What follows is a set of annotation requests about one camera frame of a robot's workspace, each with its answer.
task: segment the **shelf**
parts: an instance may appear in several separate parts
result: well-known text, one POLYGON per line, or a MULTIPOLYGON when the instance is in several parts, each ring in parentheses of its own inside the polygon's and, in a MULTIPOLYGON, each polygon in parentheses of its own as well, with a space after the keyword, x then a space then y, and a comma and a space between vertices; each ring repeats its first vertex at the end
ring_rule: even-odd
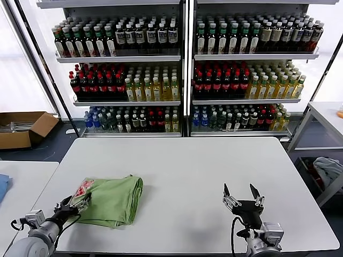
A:
POLYGON ((175 106, 180 105, 181 101, 166 102, 78 102, 73 103, 75 106, 175 106))
POLYGON ((179 4, 180 0, 40 0, 37 6, 41 9, 124 6, 124 5, 162 5, 179 4))
POLYGON ((57 58, 59 63, 177 62, 180 55, 57 58))
POLYGON ((198 4, 335 4, 339 0, 198 0, 198 4))
POLYGON ((200 104, 274 104, 274 103, 298 103, 298 99, 232 99, 232 100, 193 100, 193 105, 200 104))
POLYGON ((178 138, 180 132, 171 133, 84 133, 86 138, 178 138))
POLYGON ((191 132, 191 137, 290 137, 286 131, 229 131, 229 132, 191 132))
POLYGON ((194 55, 196 61, 228 60, 313 60, 318 58, 318 48, 313 54, 234 54, 234 55, 194 55))

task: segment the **gray floor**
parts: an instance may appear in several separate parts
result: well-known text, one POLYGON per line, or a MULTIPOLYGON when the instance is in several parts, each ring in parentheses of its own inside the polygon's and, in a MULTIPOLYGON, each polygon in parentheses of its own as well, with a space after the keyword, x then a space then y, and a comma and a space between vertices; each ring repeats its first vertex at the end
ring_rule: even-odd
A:
MULTIPOLYGON (((37 147, 28 149, 14 149, 14 150, 0 150, 0 158, 7 161, 56 161, 61 162, 64 155, 70 148, 75 140, 75 134, 66 135, 65 131, 71 129, 70 124, 58 124, 47 138, 37 147)), ((338 140, 330 134, 319 122, 312 122, 308 131, 299 142, 301 147, 310 146, 338 146, 338 140)), ((295 161, 299 157, 316 157, 316 156, 329 156, 337 158, 343 162, 343 155, 341 153, 328 153, 328 152, 300 152, 292 153, 290 158, 295 161)), ((340 242, 343 242, 343 196, 334 196, 322 208, 322 211, 327 218, 330 226, 340 242)), ((84 257, 84 254, 55 254, 54 257, 84 257)), ((342 257, 343 248, 340 247, 337 251, 329 252, 316 252, 310 253, 309 257, 342 257)))

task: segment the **green towel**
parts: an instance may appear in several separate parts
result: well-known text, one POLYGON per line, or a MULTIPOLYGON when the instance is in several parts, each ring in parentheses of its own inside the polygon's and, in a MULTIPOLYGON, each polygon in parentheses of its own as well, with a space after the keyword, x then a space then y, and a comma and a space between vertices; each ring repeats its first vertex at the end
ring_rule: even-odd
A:
POLYGON ((143 180, 132 175, 122 179, 85 178, 71 203, 91 192, 89 207, 78 222, 115 228, 132 224, 142 189, 143 180))

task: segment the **table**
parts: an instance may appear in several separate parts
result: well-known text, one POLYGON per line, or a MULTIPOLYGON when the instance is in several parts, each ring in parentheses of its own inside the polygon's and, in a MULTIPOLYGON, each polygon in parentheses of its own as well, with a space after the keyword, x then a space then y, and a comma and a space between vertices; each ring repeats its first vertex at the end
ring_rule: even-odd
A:
MULTIPOLYGON (((332 250, 339 242, 276 138, 80 138, 75 140, 34 208, 53 214, 85 177, 141 176, 143 193, 131 226, 74 224, 57 250, 78 253, 231 253, 234 215, 223 184, 250 199, 265 195, 264 222, 279 222, 284 252, 332 250)), ((237 222, 236 231, 242 229, 237 222)), ((245 252, 235 237, 235 251, 245 252)))
POLYGON ((18 233, 11 221, 32 209, 57 167, 58 162, 0 161, 0 173, 12 178, 12 186, 0 203, 0 256, 18 233))
MULTIPOLYGON (((332 131, 339 140, 343 143, 343 119, 337 116, 337 111, 341 107, 342 102, 309 102, 310 110, 305 115, 299 128, 297 129, 292 141, 290 142, 287 151, 289 153, 295 150, 339 150, 343 147, 303 147, 297 148, 301 136, 305 133, 313 118, 317 119, 325 128, 332 131)), ((343 187, 343 174, 339 176, 318 198, 318 205, 323 206, 333 195, 335 195, 343 187)))

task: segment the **cardboard box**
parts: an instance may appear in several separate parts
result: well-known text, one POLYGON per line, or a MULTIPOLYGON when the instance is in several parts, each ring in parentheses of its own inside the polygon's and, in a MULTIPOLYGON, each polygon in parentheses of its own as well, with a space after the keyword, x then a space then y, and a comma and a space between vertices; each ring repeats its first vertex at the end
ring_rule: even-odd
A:
POLYGON ((2 113, 0 126, 11 122, 34 122, 34 124, 29 131, 0 133, 0 149, 25 148, 39 144, 58 121, 57 118, 44 111, 2 113))

